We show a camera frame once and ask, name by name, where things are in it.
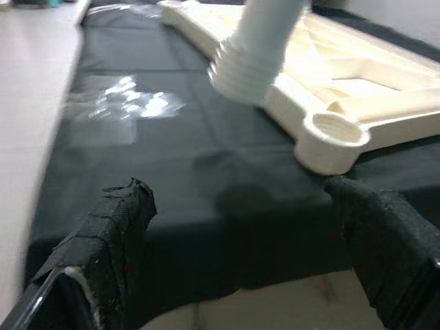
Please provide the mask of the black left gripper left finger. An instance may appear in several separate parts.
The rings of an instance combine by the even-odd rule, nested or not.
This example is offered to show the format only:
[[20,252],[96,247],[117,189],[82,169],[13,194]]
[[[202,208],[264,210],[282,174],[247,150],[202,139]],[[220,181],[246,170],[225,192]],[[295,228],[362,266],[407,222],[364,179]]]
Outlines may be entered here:
[[144,233],[156,214],[143,181],[105,188],[32,277],[0,330],[124,330]]

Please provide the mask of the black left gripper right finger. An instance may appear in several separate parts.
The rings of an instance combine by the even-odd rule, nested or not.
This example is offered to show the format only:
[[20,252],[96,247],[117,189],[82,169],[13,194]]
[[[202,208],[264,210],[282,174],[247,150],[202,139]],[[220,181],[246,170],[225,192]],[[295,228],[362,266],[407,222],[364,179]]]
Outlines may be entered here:
[[341,235],[370,306],[388,330],[440,330],[440,230],[400,194],[329,179]]

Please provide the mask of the white plastic table top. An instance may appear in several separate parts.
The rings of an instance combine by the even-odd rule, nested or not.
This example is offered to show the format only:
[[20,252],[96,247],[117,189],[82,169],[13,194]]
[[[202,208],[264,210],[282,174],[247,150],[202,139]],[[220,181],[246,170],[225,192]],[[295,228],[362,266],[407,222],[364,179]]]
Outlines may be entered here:
[[[160,2],[162,22],[210,63],[244,6]],[[295,139],[305,168],[341,175],[365,152],[440,135],[440,63],[318,16],[307,3],[257,106]]]

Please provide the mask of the white plastic table leg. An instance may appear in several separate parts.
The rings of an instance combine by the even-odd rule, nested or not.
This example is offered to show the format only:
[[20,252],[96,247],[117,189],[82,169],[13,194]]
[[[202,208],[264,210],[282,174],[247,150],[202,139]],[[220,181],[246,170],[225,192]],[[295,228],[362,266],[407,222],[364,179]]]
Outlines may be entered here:
[[309,0],[246,0],[236,30],[220,42],[208,68],[223,96],[261,105],[284,63],[289,35]]

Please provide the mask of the black tablecloth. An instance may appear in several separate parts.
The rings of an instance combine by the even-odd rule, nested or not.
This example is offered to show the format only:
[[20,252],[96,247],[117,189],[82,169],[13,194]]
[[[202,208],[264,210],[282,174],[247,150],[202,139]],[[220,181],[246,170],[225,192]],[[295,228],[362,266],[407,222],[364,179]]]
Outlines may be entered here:
[[157,216],[131,311],[157,315],[239,289],[349,269],[323,190],[293,140],[262,109],[219,95],[208,60],[176,30],[130,10],[89,14],[71,91],[132,75],[142,91],[184,101],[140,119],[132,144],[74,146],[63,117],[39,195],[23,272],[28,282],[103,188],[130,178],[153,190]]

